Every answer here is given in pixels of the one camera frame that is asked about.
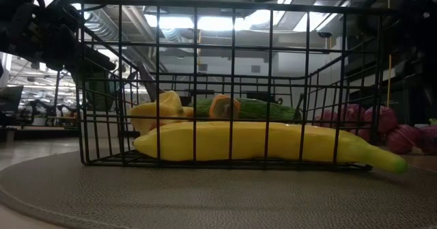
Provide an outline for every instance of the wire basket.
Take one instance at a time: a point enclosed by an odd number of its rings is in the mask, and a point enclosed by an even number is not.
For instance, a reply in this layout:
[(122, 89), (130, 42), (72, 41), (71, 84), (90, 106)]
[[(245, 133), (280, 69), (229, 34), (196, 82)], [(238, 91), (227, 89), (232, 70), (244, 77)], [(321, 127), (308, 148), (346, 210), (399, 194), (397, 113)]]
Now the wire basket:
[[(337, 148), (339, 141), (339, 131), (350, 131), (354, 129), (357, 134), (359, 129), (371, 129), (371, 135), (376, 135), (376, 126), (378, 122), (378, 114), (373, 113), (371, 122), (363, 122), (358, 119), (356, 122), (345, 122), (345, 114), (341, 114), (341, 108), (347, 107), (348, 104), (360, 104), (365, 108), (375, 107), (376, 112), (379, 111), (380, 105), (380, 84), (382, 82), (381, 69), (381, 52), (378, 47), (381, 47), (381, 34), (377, 38), (361, 40), (361, 42), (352, 47), (347, 48), (347, 23), (348, 17), (353, 15), (368, 14), (377, 16), (381, 26), (383, 16), (388, 15), (384, 10), (378, 9), (358, 9), (358, 8), (340, 8), (329, 6), (316, 5), (279, 5), (269, 3), (231, 3), (231, 2), (205, 2), (205, 1), (165, 1), (165, 0), (61, 0), (61, 4), (79, 3), (82, 9), (85, 5), (90, 4), (105, 4), (115, 6), (113, 10), (118, 10), (118, 34), (115, 40), (103, 40), (92, 31), (84, 28), (84, 23), (81, 23), (81, 31), (77, 35), (77, 39), (82, 44), (86, 44), (93, 49), (97, 46), (103, 46), (114, 56), (118, 57), (128, 65), (126, 72), (128, 76), (120, 76), (123, 74), (123, 66), (118, 66), (117, 70), (108, 70), (96, 64), (99, 67), (99, 76), (88, 76), (84, 64), (87, 61), (87, 54), (83, 50), (79, 51), (79, 68), (78, 74), (82, 72), (83, 79), (76, 83), (76, 97), (78, 108), (78, 118), (81, 120), (81, 138), (80, 138), (80, 153), (81, 161), (85, 165), (118, 165), (118, 166), (136, 166), (136, 167), (187, 167), (187, 168), (243, 168), (243, 169), (300, 169), (300, 170), (370, 170), (369, 165), (359, 165), (355, 163), (339, 163), (337, 162)], [(132, 41), (127, 40), (124, 36), (124, 22), (126, 10), (125, 7), (137, 8), (143, 6), (156, 7), (156, 19), (160, 20), (163, 13), (162, 9), (167, 7), (177, 6), (186, 8), (191, 11), (194, 28), (192, 42), (160, 42), (160, 32), (156, 31), (154, 40)], [(231, 31), (231, 41), (228, 44), (208, 44), (199, 41), (198, 32), (198, 16), (201, 8), (219, 8), (228, 9), (233, 23), (236, 22), (236, 13), (240, 10), (265, 10), (269, 13), (270, 22), (268, 23), (268, 45), (240, 45), (236, 42), (236, 28)], [(290, 47), (276, 46), (274, 44), (274, 13), (276, 11), (285, 12), (303, 12), (307, 17), (306, 25), (306, 47)], [(310, 47), (311, 12), (325, 12), (331, 14), (341, 14), (341, 35), (339, 35), (338, 47), (331, 46), (322, 48)], [(159, 30), (160, 21), (156, 21), (156, 29)], [(151, 72), (155, 76), (155, 80), (141, 79), (139, 76), (138, 60), (129, 58), (132, 54), (132, 49), (146, 47), (155, 52), (152, 56), (154, 63), (159, 64), (160, 68), (155, 72)], [(190, 49), (193, 56), (193, 70), (190, 72), (168, 72), (161, 66), (160, 48), (166, 49)], [(230, 52), (229, 72), (227, 74), (212, 74), (199, 73), (198, 55), (199, 50), (204, 49), (223, 49)], [(239, 51), (262, 51), (267, 54), (268, 67), (266, 75), (241, 75), (236, 72), (236, 52)], [(302, 65), (303, 74), (301, 76), (273, 76), (273, 57), (276, 53), (300, 53), (305, 62)], [(313, 69), (310, 64), (310, 56), (312, 53), (331, 54), (332, 60), (326, 62), (323, 66)], [(356, 69), (346, 71), (346, 64), (351, 64), (349, 56), (354, 56), (354, 65)], [(372, 62), (366, 62), (368, 57), (372, 57)], [(338, 71), (332, 79), (332, 69)], [(98, 92), (94, 87), (98, 83), (105, 83), (104, 88), (115, 90), (116, 93)], [(193, 121), (194, 128), (197, 122), (204, 120), (213, 120), (207, 118), (199, 118), (196, 115), (196, 104), (202, 98), (212, 98), (216, 94), (227, 94), (231, 100), (235, 98), (245, 98), (248, 95), (262, 95), (263, 100), (268, 101), (267, 118), (262, 120), (247, 120), (231, 117), (226, 119), (230, 125), (230, 136), (232, 138), (232, 125), (239, 121), (262, 121), (266, 124), (265, 135), (265, 154), (263, 157), (254, 159), (233, 159), (232, 154), (228, 159), (218, 161), (201, 161), (196, 158), (196, 130), (193, 132), (193, 158), (187, 161), (166, 161), (160, 157), (160, 126), (159, 121), (164, 117), (153, 117), (156, 119), (158, 131), (158, 158), (151, 158), (135, 150), (133, 140), (139, 134), (130, 124), (132, 118), (151, 118), (141, 116), (129, 116), (128, 112), (131, 107), (145, 103), (147, 100), (141, 99), (141, 91), (143, 91), (143, 83), (155, 83), (157, 101), (159, 101), (159, 88), (163, 90), (173, 90), (177, 92), (183, 99), (190, 101), (194, 107), (194, 116), (192, 118), (181, 118), (181, 120)], [(82, 105), (79, 104), (79, 99), (83, 99)], [(99, 109), (95, 106), (97, 103), (105, 105), (104, 109)], [(284, 160), (269, 158), (268, 153), (268, 138), (269, 126), (272, 121), (270, 119), (270, 106), (272, 103), (282, 103), (290, 107), (298, 107), (301, 113), (301, 118), (275, 120), (288, 124), (299, 124), (302, 126), (300, 136), (300, 154), (293, 160)], [(156, 115), (159, 116), (159, 107), (157, 107)], [(337, 113), (337, 117), (332, 114), (331, 119), (318, 118), (324, 115), (325, 111)], [(335, 146), (333, 151), (332, 161), (329, 162), (313, 162), (303, 159), (305, 125), (323, 125), (326, 127), (335, 128)], [(233, 148), (232, 140), (229, 141), (229, 153)]]

